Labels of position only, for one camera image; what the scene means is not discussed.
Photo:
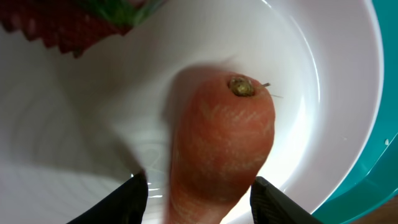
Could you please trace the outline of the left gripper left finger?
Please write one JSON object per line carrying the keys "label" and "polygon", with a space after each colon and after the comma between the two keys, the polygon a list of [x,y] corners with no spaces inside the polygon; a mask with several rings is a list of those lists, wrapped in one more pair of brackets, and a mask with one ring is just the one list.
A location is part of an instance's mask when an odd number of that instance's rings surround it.
{"label": "left gripper left finger", "polygon": [[140,224],[148,194],[146,174],[140,171],[68,224]]}

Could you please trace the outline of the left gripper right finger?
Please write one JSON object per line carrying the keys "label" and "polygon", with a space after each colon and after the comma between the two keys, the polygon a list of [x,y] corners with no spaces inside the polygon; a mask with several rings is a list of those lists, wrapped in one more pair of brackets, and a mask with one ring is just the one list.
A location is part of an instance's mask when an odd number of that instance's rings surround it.
{"label": "left gripper right finger", "polygon": [[251,185],[250,205],[255,224],[322,224],[260,176]]}

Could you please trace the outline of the orange carrot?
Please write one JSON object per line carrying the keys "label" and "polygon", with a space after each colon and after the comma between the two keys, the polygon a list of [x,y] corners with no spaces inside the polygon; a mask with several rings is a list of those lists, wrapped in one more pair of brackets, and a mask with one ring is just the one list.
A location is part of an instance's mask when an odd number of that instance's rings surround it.
{"label": "orange carrot", "polygon": [[172,143],[166,223],[220,223],[254,182],[274,143],[268,89],[242,74],[201,82]]}

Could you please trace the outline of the pink round plate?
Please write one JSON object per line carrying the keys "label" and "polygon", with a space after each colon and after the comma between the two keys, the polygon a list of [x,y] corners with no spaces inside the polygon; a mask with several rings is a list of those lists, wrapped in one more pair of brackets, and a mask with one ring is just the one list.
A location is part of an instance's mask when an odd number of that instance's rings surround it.
{"label": "pink round plate", "polygon": [[308,212],[374,127],[384,78],[371,1],[168,1],[80,58],[1,32],[1,222],[67,223],[144,169],[144,223],[166,206],[172,130],[199,81],[267,83],[275,141],[260,175]]}

